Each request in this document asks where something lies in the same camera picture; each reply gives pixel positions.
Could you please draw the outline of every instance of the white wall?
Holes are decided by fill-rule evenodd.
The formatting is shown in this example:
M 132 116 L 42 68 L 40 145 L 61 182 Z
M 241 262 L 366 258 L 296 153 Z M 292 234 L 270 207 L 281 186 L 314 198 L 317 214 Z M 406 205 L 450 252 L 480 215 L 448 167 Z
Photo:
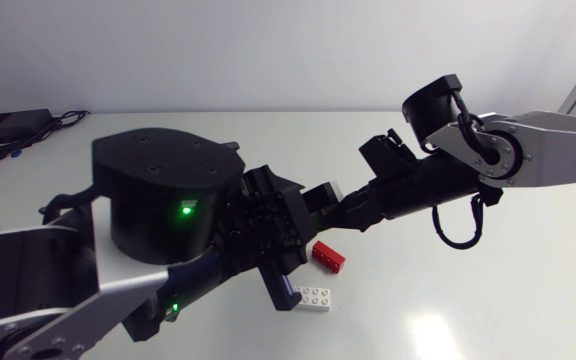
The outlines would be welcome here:
M 556 110 L 576 0 L 0 1 L 0 111 L 396 110 L 453 72 L 476 112 Z

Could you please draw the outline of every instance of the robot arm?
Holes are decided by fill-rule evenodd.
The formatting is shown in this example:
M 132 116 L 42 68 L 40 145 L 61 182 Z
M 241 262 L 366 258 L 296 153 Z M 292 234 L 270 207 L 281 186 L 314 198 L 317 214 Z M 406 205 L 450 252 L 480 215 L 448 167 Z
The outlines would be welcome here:
M 473 126 L 460 89 L 451 75 L 406 100 L 430 155 L 417 159 L 392 130 L 373 137 L 360 152 L 376 176 L 343 199 L 329 183 L 302 193 L 267 166 L 244 173 L 232 143 L 165 129 L 96 140 L 90 189 L 57 196 L 43 226 L 0 232 L 0 359 L 77 359 L 120 322 L 147 340 L 253 268 L 275 308 L 290 310 L 301 296 L 287 276 L 317 232 L 576 182 L 575 117 L 488 115 Z

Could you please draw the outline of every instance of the black cable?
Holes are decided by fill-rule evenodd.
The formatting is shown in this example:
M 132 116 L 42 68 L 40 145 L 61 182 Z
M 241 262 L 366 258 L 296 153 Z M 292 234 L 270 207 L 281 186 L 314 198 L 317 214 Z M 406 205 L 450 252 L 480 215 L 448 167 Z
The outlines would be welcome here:
M 35 135 L 29 137 L 25 140 L 20 140 L 14 143 L 6 144 L 0 146 L 0 161 L 8 157 L 10 154 L 14 153 L 15 151 L 19 151 L 30 147 L 34 144 L 42 142 L 46 140 L 50 135 L 53 133 L 63 130 L 69 127 L 72 127 L 78 124 L 81 120 L 83 120 L 86 115 L 90 114 L 90 112 L 81 110 L 81 111 L 68 111 L 65 114 L 53 118 L 53 121 L 48 123 L 44 126 L 41 130 L 39 130 Z M 68 123 L 64 123 L 65 119 L 69 119 L 72 117 L 76 117 L 74 121 L 70 121 Z
M 481 196 L 479 194 L 472 197 L 470 200 L 470 208 L 472 209 L 472 216 L 475 219 L 475 236 L 472 239 L 463 242 L 463 243 L 456 243 L 444 234 L 444 231 L 441 229 L 441 223 L 439 222 L 439 211 L 437 210 L 437 206 L 432 208 L 432 223 L 435 225 L 435 230 L 437 234 L 441 238 L 441 240 L 446 243 L 446 245 L 450 246 L 453 249 L 457 250 L 467 250 L 471 247 L 477 245 L 479 239 L 481 239 L 481 231 L 484 227 L 484 202 L 481 200 Z
M 99 193 L 92 185 L 88 189 L 73 195 L 60 194 L 55 196 L 45 207 L 39 209 L 44 215 L 43 224 L 47 224 L 61 215 L 63 209 L 73 209 L 85 204 L 90 204 L 99 197 Z
M 485 148 L 477 139 L 475 131 L 472 128 L 472 120 L 474 119 L 479 125 L 483 125 L 483 122 L 478 116 L 471 114 L 466 107 L 466 103 L 461 98 L 459 91 L 453 91 L 452 97 L 455 99 L 455 104 L 457 108 L 461 111 L 461 114 L 457 115 L 457 124 L 459 125 L 459 130 L 464 138 L 468 147 L 470 147 L 474 152 L 479 154 L 487 163 L 496 164 L 499 161 L 499 154 L 492 149 Z

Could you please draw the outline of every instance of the metal bracket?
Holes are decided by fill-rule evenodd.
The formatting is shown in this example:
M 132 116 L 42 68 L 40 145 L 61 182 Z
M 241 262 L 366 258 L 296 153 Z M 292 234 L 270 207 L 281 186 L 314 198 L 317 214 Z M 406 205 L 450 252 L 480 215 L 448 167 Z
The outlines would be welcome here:
M 515 153 L 519 151 L 502 136 L 478 132 L 479 141 L 485 147 L 496 150 L 500 160 L 488 164 L 463 140 L 457 124 L 448 124 L 434 132 L 427 139 L 429 143 L 461 160 L 468 166 L 489 178 L 504 178 L 515 166 Z
M 109 199 L 97 199 L 92 209 L 99 291 L 10 348 L 5 360 L 28 360 L 49 349 L 78 359 L 168 280 L 167 266 L 134 260 L 111 241 Z
M 511 142 L 497 137 L 491 147 L 499 152 L 501 161 L 495 167 L 481 162 L 453 125 L 438 130 L 429 136 L 428 141 L 479 171 L 483 175 L 480 180 L 489 186 L 537 187 L 576 183 L 575 116 L 535 111 L 515 117 L 491 118 L 479 129 L 485 133 L 477 133 L 481 141 L 493 145 L 494 135 L 490 133 L 503 133 L 521 146 L 521 149 L 514 149 Z M 500 179 L 506 164 L 512 169 L 516 151 L 523 154 L 519 159 L 519 170 L 512 177 Z

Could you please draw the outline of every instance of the screw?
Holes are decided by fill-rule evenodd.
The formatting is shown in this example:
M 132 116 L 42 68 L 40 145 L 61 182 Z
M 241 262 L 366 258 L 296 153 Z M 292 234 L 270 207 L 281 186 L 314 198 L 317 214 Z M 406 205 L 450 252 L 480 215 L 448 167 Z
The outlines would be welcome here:
M 17 329 L 19 329 L 19 326 L 17 326 L 17 324 L 15 324 L 15 323 L 11 323 L 11 324 L 6 325 L 6 327 L 4 328 L 4 331 L 7 333 L 11 333 L 11 332 L 17 331 Z
M 66 339 L 62 338 L 62 337 L 58 337 L 55 338 L 55 340 L 52 341 L 52 344 L 55 346 L 61 346 L 66 342 Z
M 31 350 L 30 346 L 22 346 L 19 348 L 19 350 L 17 350 L 17 354 L 19 355 L 29 354 L 30 350 Z

